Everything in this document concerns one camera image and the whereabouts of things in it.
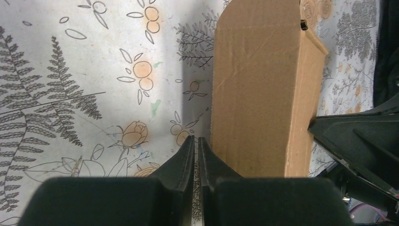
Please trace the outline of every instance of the green stain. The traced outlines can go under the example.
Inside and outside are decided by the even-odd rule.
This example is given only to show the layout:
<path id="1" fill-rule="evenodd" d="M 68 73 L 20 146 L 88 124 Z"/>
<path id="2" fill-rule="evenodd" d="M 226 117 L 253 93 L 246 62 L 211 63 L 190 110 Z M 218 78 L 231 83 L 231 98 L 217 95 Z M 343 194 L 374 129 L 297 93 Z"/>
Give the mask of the green stain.
<path id="1" fill-rule="evenodd" d="M 198 84 L 201 84 L 201 83 L 205 82 L 206 80 L 205 79 L 197 79 L 195 81 L 198 82 Z"/>
<path id="2" fill-rule="evenodd" d="M 155 101 L 155 103 L 151 103 L 151 111 L 152 111 L 152 117 L 155 117 L 157 114 L 158 107 L 160 106 L 161 100 Z"/>
<path id="3" fill-rule="evenodd" d="M 155 63 L 154 68 L 157 68 L 161 63 L 163 63 L 163 62 L 159 61 L 158 63 Z"/>

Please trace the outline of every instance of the brown cardboard box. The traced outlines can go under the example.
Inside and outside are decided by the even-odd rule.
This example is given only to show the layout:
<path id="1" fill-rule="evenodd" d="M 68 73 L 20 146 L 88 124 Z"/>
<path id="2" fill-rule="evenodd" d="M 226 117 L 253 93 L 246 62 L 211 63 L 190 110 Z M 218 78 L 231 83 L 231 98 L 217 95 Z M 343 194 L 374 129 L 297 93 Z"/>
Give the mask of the brown cardboard box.
<path id="1" fill-rule="evenodd" d="M 306 177 L 326 54 L 299 1 L 232 0 L 215 32 L 215 153 L 245 177 Z"/>

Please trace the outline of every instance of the hole in cardboard box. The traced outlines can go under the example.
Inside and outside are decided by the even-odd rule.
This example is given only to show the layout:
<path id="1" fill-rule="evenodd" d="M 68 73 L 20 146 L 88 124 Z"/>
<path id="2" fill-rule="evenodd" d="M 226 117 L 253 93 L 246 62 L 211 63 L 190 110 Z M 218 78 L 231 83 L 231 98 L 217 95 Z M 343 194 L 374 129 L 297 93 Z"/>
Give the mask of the hole in cardboard box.
<path id="1" fill-rule="evenodd" d="M 306 20 L 301 20 L 301 29 L 302 29 L 302 31 L 306 31 L 308 29 Z"/>

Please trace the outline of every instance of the table surface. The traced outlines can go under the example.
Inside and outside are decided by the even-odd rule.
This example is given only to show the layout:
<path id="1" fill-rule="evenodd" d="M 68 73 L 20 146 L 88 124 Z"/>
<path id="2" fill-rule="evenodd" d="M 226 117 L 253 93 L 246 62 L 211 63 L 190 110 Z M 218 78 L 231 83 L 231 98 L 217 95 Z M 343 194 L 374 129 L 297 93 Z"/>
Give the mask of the table surface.
<path id="1" fill-rule="evenodd" d="M 229 1 L 0 0 L 0 225 L 47 178 L 147 176 L 187 135 L 209 137 Z M 371 108 L 377 1 L 301 2 L 329 50 L 318 115 Z M 315 144 L 310 176 L 330 163 Z"/>

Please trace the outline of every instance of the cable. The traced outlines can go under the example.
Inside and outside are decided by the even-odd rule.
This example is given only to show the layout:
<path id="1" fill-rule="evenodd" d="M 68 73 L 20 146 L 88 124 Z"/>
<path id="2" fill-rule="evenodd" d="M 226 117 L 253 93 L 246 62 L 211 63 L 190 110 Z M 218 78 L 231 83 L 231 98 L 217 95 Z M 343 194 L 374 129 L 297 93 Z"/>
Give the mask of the cable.
<path id="1" fill-rule="evenodd" d="M 367 204 L 367 203 L 361 203 L 361 204 L 359 204 L 359 205 L 353 207 L 353 208 L 349 211 L 349 213 L 350 213 L 351 215 L 353 215 L 357 210 L 359 210 L 359 209 L 362 208 L 363 206 L 369 206 L 369 207 L 371 207 L 372 209 L 374 209 L 374 210 L 377 212 L 377 214 L 381 217 L 381 219 L 383 219 L 384 221 L 387 221 L 387 218 L 384 216 L 384 214 L 381 212 L 381 210 L 377 209 L 377 208 L 374 207 L 374 206 L 370 206 L 370 205 Z"/>

